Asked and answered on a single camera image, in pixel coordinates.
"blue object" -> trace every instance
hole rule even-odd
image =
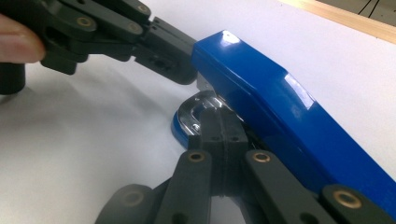
[[[306,188],[349,186],[396,219],[396,183],[283,67],[228,31],[198,41],[192,63]]]

